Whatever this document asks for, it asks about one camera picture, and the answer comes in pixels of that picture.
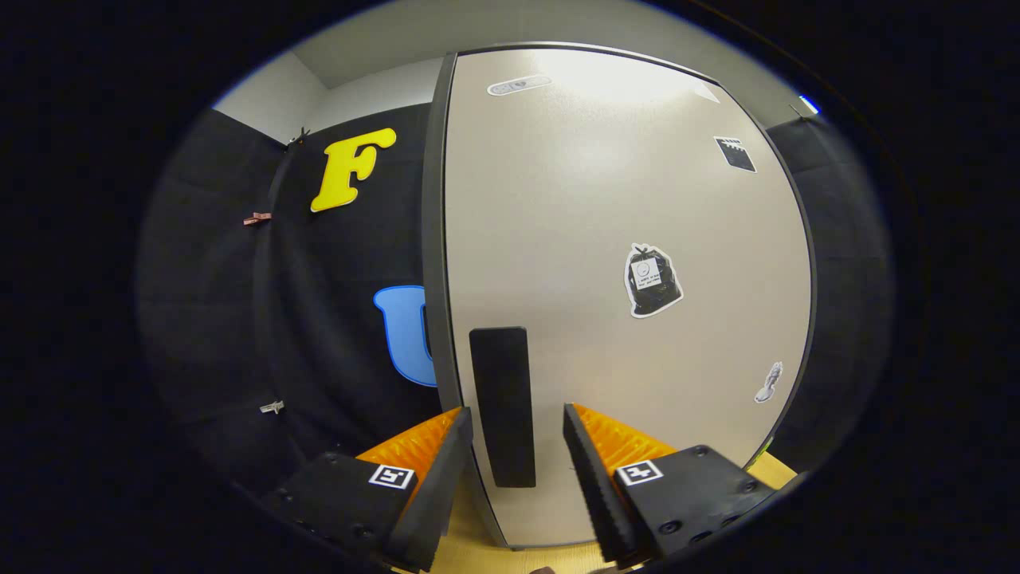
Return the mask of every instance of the clip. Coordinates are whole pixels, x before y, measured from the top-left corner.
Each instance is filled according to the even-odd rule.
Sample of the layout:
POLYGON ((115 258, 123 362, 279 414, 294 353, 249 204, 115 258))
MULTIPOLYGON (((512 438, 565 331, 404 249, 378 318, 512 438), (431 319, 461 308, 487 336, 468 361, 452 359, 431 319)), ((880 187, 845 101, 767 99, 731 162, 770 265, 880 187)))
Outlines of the clip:
POLYGON ((277 401, 275 403, 270 403, 269 405, 259 407, 258 410, 263 413, 275 413, 276 415, 279 415, 279 410, 283 408, 284 408, 284 402, 277 401))
POLYGON ((272 213, 252 213, 252 216, 245 219, 246 225, 255 224, 259 221, 264 221, 265 219, 271 219, 272 213))

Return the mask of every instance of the small tag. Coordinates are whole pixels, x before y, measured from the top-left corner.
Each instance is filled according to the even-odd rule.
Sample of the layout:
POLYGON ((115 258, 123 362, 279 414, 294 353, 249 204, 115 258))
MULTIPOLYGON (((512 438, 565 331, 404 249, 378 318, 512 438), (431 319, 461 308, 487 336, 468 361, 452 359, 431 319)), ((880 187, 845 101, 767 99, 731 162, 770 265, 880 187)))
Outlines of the small tag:
POLYGON ((245 224, 255 224, 259 221, 264 221, 265 219, 271 219, 272 213, 252 213, 252 216, 245 219, 245 224))
POLYGON ((634 282, 639 290, 662 283, 662 277, 659 275, 659 263, 656 262, 655 257, 632 262, 630 269, 634 273, 634 282))
POLYGON ((375 474, 368 479, 368 483, 404 490, 412 476, 414 476, 414 471, 411 469, 379 465, 379 468, 375 469, 375 474))
POLYGON ((279 415, 279 410, 283 408, 284 408, 284 402, 277 401, 275 403, 270 403, 269 405, 264 405, 262 407, 259 407, 258 410, 263 413, 275 413, 276 415, 279 415))

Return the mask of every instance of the screw hole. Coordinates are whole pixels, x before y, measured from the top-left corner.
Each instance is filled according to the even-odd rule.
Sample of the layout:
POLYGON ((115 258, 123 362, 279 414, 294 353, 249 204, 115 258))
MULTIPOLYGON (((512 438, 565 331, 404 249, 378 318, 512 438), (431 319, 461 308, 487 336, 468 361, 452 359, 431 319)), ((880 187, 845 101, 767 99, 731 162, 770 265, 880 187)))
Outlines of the screw hole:
POLYGON ((351 528, 351 532, 354 533, 354 536, 356 538, 371 538, 372 535, 374 534, 374 532, 372 532, 372 529, 368 528, 364 524, 355 524, 351 528))
POLYGON ((659 527, 659 532, 662 534, 672 534, 680 528, 683 527, 683 523, 678 520, 670 520, 669 522, 663 524, 659 527))

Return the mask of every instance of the black rectangular object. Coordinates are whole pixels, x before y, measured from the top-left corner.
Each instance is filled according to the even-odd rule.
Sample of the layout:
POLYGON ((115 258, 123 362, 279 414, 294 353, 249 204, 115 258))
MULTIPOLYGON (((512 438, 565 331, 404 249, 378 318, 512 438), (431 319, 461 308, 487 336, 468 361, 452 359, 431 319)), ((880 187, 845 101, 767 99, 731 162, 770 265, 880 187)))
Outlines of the black rectangular object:
POLYGON ((493 480, 502 488, 534 488, 534 432, 527 331, 473 329, 474 390, 493 480))
POLYGON ((367 556, 387 542, 417 483, 413 471, 324 453, 262 501, 347 552, 367 556), (390 469, 392 481, 381 472, 390 469))
POLYGON ((660 558, 720 532, 775 492, 705 446, 620 467, 613 479, 660 558))

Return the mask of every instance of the door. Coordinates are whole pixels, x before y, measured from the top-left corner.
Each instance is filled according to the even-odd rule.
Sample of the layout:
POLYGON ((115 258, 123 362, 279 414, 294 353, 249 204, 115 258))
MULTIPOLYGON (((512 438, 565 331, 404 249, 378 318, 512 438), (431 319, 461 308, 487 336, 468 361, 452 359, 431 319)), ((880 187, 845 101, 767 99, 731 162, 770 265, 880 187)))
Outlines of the door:
POLYGON ((564 403, 737 465, 762 447, 806 351, 811 265, 782 165, 719 86, 578 49, 460 56, 445 202, 460 393, 509 545, 595 537, 564 403), (508 327, 526 333, 533 486, 497 484, 500 407, 478 404, 471 332, 508 327))

